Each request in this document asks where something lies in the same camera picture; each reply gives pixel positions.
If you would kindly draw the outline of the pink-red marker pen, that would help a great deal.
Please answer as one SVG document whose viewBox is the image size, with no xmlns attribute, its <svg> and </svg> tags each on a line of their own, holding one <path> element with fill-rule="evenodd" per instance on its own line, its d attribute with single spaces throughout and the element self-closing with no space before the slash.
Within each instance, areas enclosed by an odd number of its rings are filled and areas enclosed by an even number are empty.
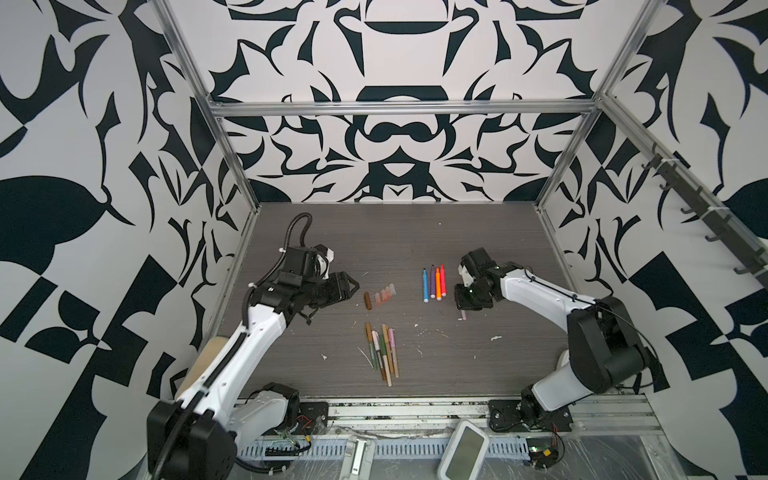
<svg viewBox="0 0 768 480">
<path fill-rule="evenodd" d="M 441 298 L 447 297 L 446 270 L 444 264 L 440 265 Z"/>
</svg>

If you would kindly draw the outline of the orange marker pen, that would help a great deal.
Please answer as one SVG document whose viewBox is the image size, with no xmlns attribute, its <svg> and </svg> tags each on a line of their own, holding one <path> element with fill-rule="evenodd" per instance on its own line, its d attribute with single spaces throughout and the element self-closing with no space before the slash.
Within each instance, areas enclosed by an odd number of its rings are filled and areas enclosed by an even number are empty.
<svg viewBox="0 0 768 480">
<path fill-rule="evenodd" d="M 434 290 L 435 290 L 435 298 L 437 301 L 440 301 L 442 299 L 442 275 L 441 275 L 441 269 L 440 267 L 435 268 L 434 273 Z"/>
</svg>

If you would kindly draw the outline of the purple marker pen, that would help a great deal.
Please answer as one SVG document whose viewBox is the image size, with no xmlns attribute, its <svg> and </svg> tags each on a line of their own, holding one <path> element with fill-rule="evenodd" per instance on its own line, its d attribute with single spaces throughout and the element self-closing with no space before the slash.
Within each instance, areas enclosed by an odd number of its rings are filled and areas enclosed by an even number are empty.
<svg viewBox="0 0 768 480">
<path fill-rule="evenodd" d="M 436 267 L 434 265 L 431 265 L 429 269 L 428 289 L 429 289 L 430 298 L 435 299 L 437 295 L 437 283 L 436 283 Z"/>
</svg>

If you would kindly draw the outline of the blue marker pen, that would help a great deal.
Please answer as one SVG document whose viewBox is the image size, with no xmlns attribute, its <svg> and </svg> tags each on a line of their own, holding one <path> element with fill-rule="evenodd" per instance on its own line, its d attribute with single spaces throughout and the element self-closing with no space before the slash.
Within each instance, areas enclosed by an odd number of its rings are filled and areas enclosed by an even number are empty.
<svg viewBox="0 0 768 480">
<path fill-rule="evenodd" d="M 424 303 L 430 300 L 429 274 L 426 269 L 422 270 L 422 298 Z"/>
</svg>

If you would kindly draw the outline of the tan cap beige pen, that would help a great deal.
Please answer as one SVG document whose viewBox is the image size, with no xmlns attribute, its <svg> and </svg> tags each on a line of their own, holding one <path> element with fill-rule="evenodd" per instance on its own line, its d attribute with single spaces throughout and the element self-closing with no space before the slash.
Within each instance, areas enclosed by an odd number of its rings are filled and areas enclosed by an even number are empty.
<svg viewBox="0 0 768 480">
<path fill-rule="evenodd" d="M 390 336 L 389 336 L 389 328 L 386 324 L 382 324 L 382 333 L 384 337 L 384 343 L 385 343 L 385 350 L 386 350 L 386 358 L 390 370 L 390 377 L 394 377 L 394 364 L 392 359 L 392 351 L 391 351 L 391 343 L 390 343 Z"/>
</svg>

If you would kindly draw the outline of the pink cap beige pen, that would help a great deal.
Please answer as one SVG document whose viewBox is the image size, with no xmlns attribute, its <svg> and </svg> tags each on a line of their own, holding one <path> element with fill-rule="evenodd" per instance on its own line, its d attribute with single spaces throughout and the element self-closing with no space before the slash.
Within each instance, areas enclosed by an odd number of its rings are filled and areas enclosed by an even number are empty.
<svg viewBox="0 0 768 480">
<path fill-rule="evenodd" d="M 397 351 L 396 351 L 395 332 L 394 332 L 394 329 L 391 327 L 388 328 L 388 336 L 389 336 L 390 356 L 392 358 L 393 372 L 394 372 L 395 378 L 399 378 L 400 372 L 399 372 L 399 364 L 398 364 L 398 357 L 397 357 Z"/>
</svg>

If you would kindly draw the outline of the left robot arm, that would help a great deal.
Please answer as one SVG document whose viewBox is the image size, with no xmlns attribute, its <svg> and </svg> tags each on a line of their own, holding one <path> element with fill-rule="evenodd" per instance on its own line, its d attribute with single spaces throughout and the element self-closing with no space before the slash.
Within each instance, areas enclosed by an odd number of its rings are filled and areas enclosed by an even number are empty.
<svg viewBox="0 0 768 480">
<path fill-rule="evenodd" d="M 324 245 L 287 247 L 277 270 L 250 285 L 242 320 L 205 370 L 173 401 L 159 401 L 147 417 L 148 471 L 154 479 L 226 479 L 242 447 L 270 430 L 290 430 L 299 394 L 268 384 L 239 405 L 247 381 L 295 317 L 310 321 L 321 309 L 350 299 L 360 288 L 348 273 L 333 272 Z"/>
</svg>

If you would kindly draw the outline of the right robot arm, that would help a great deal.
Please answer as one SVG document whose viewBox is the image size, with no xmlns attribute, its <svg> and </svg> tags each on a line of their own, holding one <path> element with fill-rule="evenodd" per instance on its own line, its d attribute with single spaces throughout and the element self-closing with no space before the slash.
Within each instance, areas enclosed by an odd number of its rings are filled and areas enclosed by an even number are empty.
<svg viewBox="0 0 768 480">
<path fill-rule="evenodd" d="M 553 413 L 642 374 L 656 359 L 615 297 L 597 299 L 566 290 L 522 265 L 492 260 L 483 248 L 464 255 L 458 273 L 458 309 L 479 311 L 505 300 L 537 313 L 567 335 L 561 364 L 522 390 L 515 426 L 542 427 Z"/>
</svg>

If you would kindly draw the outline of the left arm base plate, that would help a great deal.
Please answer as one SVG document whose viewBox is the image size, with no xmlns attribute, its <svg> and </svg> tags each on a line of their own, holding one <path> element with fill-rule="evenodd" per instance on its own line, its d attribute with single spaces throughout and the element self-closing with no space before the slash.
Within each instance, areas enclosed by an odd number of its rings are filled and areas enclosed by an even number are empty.
<svg viewBox="0 0 768 480">
<path fill-rule="evenodd" d="M 328 402 L 302 400 L 290 433 L 297 436 L 320 434 L 326 429 L 328 420 Z"/>
</svg>

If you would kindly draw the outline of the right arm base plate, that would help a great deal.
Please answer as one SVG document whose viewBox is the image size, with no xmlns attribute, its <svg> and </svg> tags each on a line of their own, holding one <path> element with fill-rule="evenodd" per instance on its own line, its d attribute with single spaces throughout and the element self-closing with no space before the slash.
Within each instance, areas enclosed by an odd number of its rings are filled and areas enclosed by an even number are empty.
<svg viewBox="0 0 768 480">
<path fill-rule="evenodd" d="M 493 399 L 488 410 L 488 427 L 496 433 L 571 431 L 573 417 L 567 407 L 547 411 L 531 399 Z"/>
</svg>

